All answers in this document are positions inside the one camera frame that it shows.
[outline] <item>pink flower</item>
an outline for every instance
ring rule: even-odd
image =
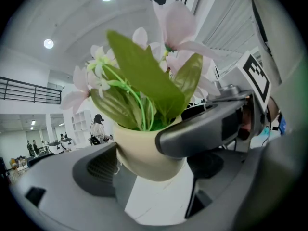
[[[180,51],[178,53],[177,58],[174,56],[167,56],[166,61],[167,61],[168,67],[171,70],[171,73],[173,75],[176,75],[177,72],[187,62],[187,60],[192,56],[192,54],[193,52],[191,51]],[[210,65],[211,65],[211,59],[204,56],[200,80],[199,80],[197,89],[194,93],[194,95],[198,98],[206,98],[208,93],[215,95],[215,96],[220,95],[220,92],[218,88],[214,85],[214,83],[212,83],[210,80],[208,80],[205,77],[205,75],[208,72],[208,69],[210,68]]]
[[[197,22],[194,15],[181,2],[163,8],[153,2],[163,41],[168,51],[192,51],[211,59],[220,59],[211,49],[189,39],[195,35]]]
[[[90,96],[86,68],[81,70],[78,66],[75,67],[73,82],[80,91],[73,91],[67,94],[62,100],[60,108],[68,110],[73,107],[73,113],[76,114],[83,101]]]

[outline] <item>person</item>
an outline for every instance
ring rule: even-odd
[[[39,155],[39,149],[35,140],[33,140],[33,149],[37,155]]]
[[[111,137],[105,134],[102,121],[104,121],[104,119],[100,114],[95,115],[93,124],[90,128],[90,133],[91,135],[94,135],[101,144],[104,144],[108,141],[108,139],[111,139]]]
[[[47,141],[42,141],[42,147],[45,149],[45,152],[48,154],[49,151],[48,151],[48,142]]]
[[[30,156],[35,156],[33,148],[32,148],[32,144],[30,144],[29,141],[27,141],[27,149],[29,151]]]
[[[43,147],[46,147],[48,145],[48,142],[47,141],[42,141],[42,146]]]
[[[262,67],[272,83],[268,102],[270,119],[273,121],[277,117],[278,107],[284,104],[289,111],[286,112],[288,117],[285,117],[287,130],[303,128],[308,119],[307,112],[304,108],[300,115],[292,111],[298,110],[298,104],[305,107],[307,104],[303,103],[301,86],[291,83],[293,78],[303,76],[306,71],[306,47],[294,22],[278,0],[252,0],[252,9]],[[285,93],[295,95],[286,98]],[[247,117],[250,121],[251,115],[247,114]],[[250,130],[250,127],[251,124],[246,123],[245,128]]]

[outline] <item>white wall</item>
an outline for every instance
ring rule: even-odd
[[[54,128],[52,128],[52,133],[53,133],[53,136],[54,136],[54,139],[56,140],[57,137],[56,137],[56,131]],[[47,132],[47,129],[42,129],[42,134],[43,134],[43,139],[44,141],[47,141],[49,143],[52,143],[53,141],[50,141],[49,140],[49,136],[48,136],[48,132]]]
[[[0,114],[61,114],[58,104],[0,100]]]
[[[61,126],[61,127],[57,126],[57,127],[54,127],[54,129],[55,129],[55,133],[56,133],[56,136],[57,136],[57,140],[60,141],[60,138],[61,138],[60,134],[62,133],[63,137],[64,137],[65,132],[66,132],[66,128],[65,128],[65,126]]]
[[[10,159],[19,156],[29,157],[25,131],[3,132],[0,134],[0,156],[7,169],[11,168]]]
[[[39,86],[47,86],[49,68],[29,56],[0,47],[0,76]]]
[[[73,83],[73,76],[51,69],[49,72],[48,82],[55,85],[66,86]]]

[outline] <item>green leaf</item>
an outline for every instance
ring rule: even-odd
[[[114,71],[122,80],[125,80],[125,77],[121,71],[121,69],[118,69],[116,67],[113,67],[112,65],[109,65],[109,64],[105,64],[107,65],[112,71]],[[117,77],[115,77],[115,75],[109,71],[108,68],[106,68],[106,66],[103,65],[103,70],[108,78],[108,80],[118,80]]]
[[[182,106],[184,110],[194,94],[202,70],[202,55],[193,54],[183,67],[178,71],[173,82],[182,91],[185,96],[185,102]]]
[[[134,115],[116,87],[104,91],[103,99],[100,98],[97,89],[91,89],[90,95],[96,107],[116,123],[128,129],[137,127]]]
[[[184,94],[161,70],[152,52],[115,31],[108,31],[107,38],[130,84],[149,97],[164,117],[175,118],[181,114]]]
[[[148,47],[145,49],[148,53],[150,53],[151,55],[153,55],[152,54],[152,49],[151,49],[151,46],[150,45],[148,45]]]
[[[164,124],[161,119],[155,119],[151,128],[151,131],[157,131],[163,128],[166,128],[170,124]]]
[[[138,103],[136,102],[136,100],[134,99],[134,97],[132,97],[131,95],[129,95],[128,93],[126,94],[126,98],[128,100],[128,105],[130,106],[130,109],[132,110],[132,113],[135,117],[136,123],[138,125],[138,128],[140,131],[142,131],[142,112],[141,109],[138,105]]]
[[[122,84],[121,81],[115,80],[115,79],[113,79],[113,80],[108,80],[107,83],[108,83],[108,85],[114,86],[114,87],[122,87],[122,86],[123,86],[123,84]]]

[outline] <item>cable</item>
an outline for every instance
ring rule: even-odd
[[[268,119],[268,121],[269,121],[269,127],[268,126],[266,126],[266,128],[269,128],[269,135],[268,135],[268,137],[266,138],[266,140],[264,140],[263,141],[263,143],[262,143],[262,145],[261,145],[261,147],[264,145],[264,143],[267,141],[267,140],[269,140],[269,136],[270,136],[270,131],[271,131],[271,117],[270,117],[270,110],[269,110],[269,107],[267,107],[267,109],[268,109],[268,113],[267,113],[267,119]]]
[[[91,135],[91,128],[92,128],[93,121],[94,119],[92,120],[91,125],[90,125],[90,135]]]

